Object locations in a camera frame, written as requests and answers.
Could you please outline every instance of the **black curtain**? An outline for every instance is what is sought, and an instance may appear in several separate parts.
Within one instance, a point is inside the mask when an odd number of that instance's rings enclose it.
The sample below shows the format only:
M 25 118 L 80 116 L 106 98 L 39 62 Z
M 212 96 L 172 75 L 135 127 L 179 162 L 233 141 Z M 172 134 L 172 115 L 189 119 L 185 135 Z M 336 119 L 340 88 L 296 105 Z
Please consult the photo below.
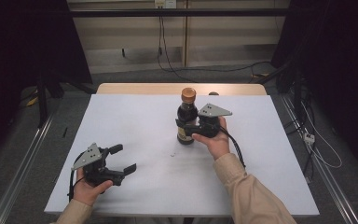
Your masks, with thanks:
M 322 6 L 317 32 L 312 33 L 314 42 L 296 65 L 316 101 L 358 159 L 358 1 L 326 0 Z M 298 37 L 310 23 L 311 20 L 288 18 L 272 60 L 275 66 L 290 58 Z
M 34 10 L 69 9 L 65 0 L 0 1 L 0 141 L 20 102 L 21 90 L 35 86 L 42 71 L 91 83 L 72 18 L 25 13 Z

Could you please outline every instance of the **human hand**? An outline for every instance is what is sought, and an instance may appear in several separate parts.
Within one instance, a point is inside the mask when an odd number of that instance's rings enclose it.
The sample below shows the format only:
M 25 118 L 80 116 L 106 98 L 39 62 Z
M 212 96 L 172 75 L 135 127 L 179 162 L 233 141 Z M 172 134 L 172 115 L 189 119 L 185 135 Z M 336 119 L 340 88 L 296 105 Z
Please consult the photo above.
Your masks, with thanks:
M 226 119 L 219 117 L 220 126 L 227 129 Z M 209 152 L 215 160 L 221 156 L 229 153 L 228 136 L 225 133 L 219 132 L 217 136 L 213 138 L 205 137 L 203 135 L 193 133 L 191 137 L 207 146 Z
M 74 199 L 89 206 L 93 206 L 98 198 L 98 195 L 112 186 L 113 182 L 111 180 L 106 180 L 102 184 L 93 187 L 86 182 L 86 179 L 84 179 L 83 168 L 79 168 L 76 171 Z

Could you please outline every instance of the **white table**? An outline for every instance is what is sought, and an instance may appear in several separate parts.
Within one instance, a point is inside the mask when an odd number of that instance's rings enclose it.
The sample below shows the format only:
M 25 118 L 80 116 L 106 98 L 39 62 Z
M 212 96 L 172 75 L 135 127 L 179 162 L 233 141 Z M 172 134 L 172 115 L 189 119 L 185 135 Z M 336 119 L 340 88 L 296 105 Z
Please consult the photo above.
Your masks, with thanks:
M 109 169 L 137 163 L 135 173 L 121 187 L 113 187 L 94 205 L 95 214 L 131 217 L 227 217 L 227 193 L 214 173 L 207 148 L 194 143 L 182 146 L 176 140 L 176 110 L 180 92 L 155 95 L 156 84 L 140 94 L 95 94 L 79 127 L 45 212 L 59 214 L 67 205 L 70 168 L 91 143 L 99 147 L 123 144 L 124 150 L 106 159 Z M 160 84 L 160 87 L 174 84 Z M 214 84 L 182 84 L 213 90 Z M 221 91 L 243 88 L 226 84 Z M 247 171 L 286 205 L 294 216 L 318 215 L 318 209 L 287 140 L 275 107 L 267 95 L 206 96 L 196 99 L 233 112 L 228 130 L 241 147 Z

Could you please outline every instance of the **brown bottle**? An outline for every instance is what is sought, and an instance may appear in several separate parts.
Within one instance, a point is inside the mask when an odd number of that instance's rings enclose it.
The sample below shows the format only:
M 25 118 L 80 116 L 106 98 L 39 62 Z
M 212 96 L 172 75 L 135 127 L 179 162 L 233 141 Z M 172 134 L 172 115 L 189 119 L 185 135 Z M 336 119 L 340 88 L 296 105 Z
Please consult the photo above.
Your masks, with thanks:
M 184 88 L 182 90 L 182 104 L 178 108 L 178 119 L 186 124 L 196 124 L 199 110 L 194 105 L 196 100 L 196 91 L 193 88 Z M 194 142 L 190 136 L 186 136 L 185 130 L 178 127 L 178 141 L 183 145 L 189 145 Z

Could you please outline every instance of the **sleeve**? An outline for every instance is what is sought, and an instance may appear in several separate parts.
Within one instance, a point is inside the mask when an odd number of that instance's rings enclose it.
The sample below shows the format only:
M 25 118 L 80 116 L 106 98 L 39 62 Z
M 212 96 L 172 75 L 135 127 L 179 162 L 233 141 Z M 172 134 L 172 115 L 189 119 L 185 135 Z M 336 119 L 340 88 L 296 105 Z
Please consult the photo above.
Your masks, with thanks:
M 57 224 L 80 224 L 85 223 L 91 216 L 92 207 L 77 200 L 71 200 L 57 220 Z
M 247 175 L 234 154 L 220 157 L 213 168 L 230 196 L 235 223 L 296 223 L 280 199 Z

